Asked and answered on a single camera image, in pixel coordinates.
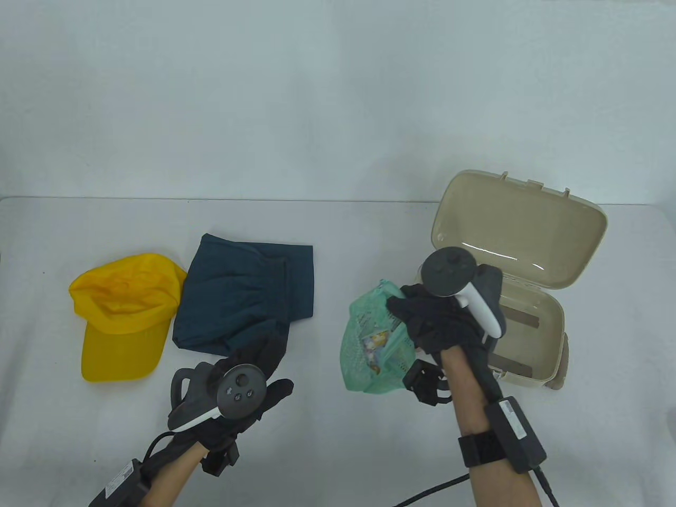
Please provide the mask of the person's left hand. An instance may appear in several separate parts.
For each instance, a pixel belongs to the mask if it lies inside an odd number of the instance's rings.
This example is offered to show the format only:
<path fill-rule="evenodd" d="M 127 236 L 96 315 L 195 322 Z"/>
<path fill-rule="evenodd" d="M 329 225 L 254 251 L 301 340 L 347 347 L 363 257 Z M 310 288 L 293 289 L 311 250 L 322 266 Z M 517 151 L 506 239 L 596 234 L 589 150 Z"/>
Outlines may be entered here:
<path fill-rule="evenodd" d="M 149 449 L 143 470 L 155 476 L 194 444 L 206 449 L 203 470 L 219 476 L 236 463 L 237 437 L 294 390 L 289 379 L 270 382 L 286 353 L 286 340 L 271 333 L 211 364 L 179 369 L 171 382 L 171 441 L 154 453 Z"/>

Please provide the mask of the person's right hand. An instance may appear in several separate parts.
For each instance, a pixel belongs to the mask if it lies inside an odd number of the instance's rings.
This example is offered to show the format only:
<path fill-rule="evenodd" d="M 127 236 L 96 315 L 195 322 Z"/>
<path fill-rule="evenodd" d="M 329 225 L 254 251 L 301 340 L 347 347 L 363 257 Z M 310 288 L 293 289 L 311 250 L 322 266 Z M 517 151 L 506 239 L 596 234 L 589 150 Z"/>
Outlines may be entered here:
<path fill-rule="evenodd" d="M 431 295 L 421 284 L 401 287 L 403 297 L 387 299 L 388 311 L 401 320 L 414 345 L 442 364 L 441 352 L 460 347 L 473 369 L 490 374 L 485 331 L 455 297 Z"/>

